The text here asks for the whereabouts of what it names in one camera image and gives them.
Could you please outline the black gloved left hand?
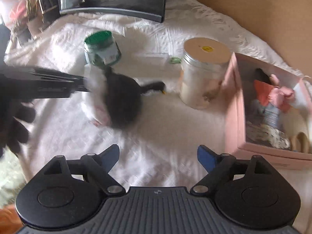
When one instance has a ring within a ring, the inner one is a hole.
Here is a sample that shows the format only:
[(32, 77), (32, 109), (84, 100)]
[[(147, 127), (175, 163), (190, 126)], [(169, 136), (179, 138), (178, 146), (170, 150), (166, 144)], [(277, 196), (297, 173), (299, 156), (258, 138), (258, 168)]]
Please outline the black gloved left hand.
[(1, 97), (1, 157), (7, 147), (13, 154), (21, 151), (21, 144), (26, 144), (29, 131), (22, 121), (31, 124), (35, 120), (36, 110), (33, 99), (19, 101)]

